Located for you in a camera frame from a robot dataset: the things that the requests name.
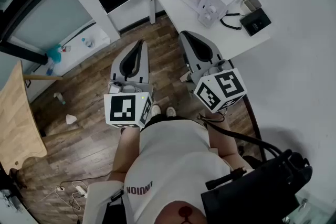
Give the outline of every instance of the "shoe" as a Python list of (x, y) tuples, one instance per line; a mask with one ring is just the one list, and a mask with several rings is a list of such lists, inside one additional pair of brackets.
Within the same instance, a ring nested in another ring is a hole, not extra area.
[(176, 117), (176, 111), (172, 106), (169, 106), (166, 110), (167, 117)]
[(152, 106), (151, 115), (152, 115), (152, 117), (154, 117), (154, 116), (159, 115), (159, 114), (161, 114), (161, 109), (160, 109), (159, 105), (155, 104), (154, 106)]

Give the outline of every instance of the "white cube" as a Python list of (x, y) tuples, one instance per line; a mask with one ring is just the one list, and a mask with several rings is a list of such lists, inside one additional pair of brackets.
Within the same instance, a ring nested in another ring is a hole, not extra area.
[(105, 94), (106, 123), (117, 128), (143, 128), (152, 103), (148, 92)]
[(237, 68), (201, 77), (194, 91), (212, 113), (234, 105), (246, 93)]

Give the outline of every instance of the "human arm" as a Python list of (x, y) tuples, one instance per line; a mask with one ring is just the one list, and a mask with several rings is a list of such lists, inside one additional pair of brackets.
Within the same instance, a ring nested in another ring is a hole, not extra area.
[(140, 129), (127, 127), (120, 139), (108, 180), (125, 181), (126, 173), (139, 156)]
[[(217, 120), (221, 117), (220, 114), (212, 114), (210, 111), (205, 112), (205, 117), (208, 119)], [(214, 125), (230, 131), (230, 127), (227, 120), (223, 122), (214, 123)], [(233, 137), (224, 135), (211, 126), (208, 125), (209, 141), (211, 148), (218, 149), (218, 155), (233, 168), (237, 169), (240, 167), (245, 167), (246, 169), (251, 169), (251, 166), (239, 155), (236, 141)]]

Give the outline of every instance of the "white table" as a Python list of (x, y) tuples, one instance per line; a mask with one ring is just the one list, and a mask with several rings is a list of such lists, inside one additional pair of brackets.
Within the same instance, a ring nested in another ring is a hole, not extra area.
[[(271, 28), (269, 26), (252, 37), (243, 28), (241, 30), (230, 29), (222, 25), (219, 20), (211, 28), (206, 28), (198, 21), (198, 13), (181, 0), (158, 1), (179, 33), (183, 30), (188, 30), (204, 36), (217, 45), (224, 59), (232, 59), (270, 39)], [(245, 14), (239, 4), (234, 9), (229, 10), (229, 12)], [(226, 17), (225, 22), (240, 26), (240, 18), (237, 16)]]

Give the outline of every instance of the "power strip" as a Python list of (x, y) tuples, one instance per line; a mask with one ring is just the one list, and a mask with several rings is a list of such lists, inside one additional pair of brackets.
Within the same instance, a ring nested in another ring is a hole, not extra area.
[(83, 194), (85, 198), (88, 198), (88, 193), (82, 188), (82, 186), (75, 187), (79, 193)]

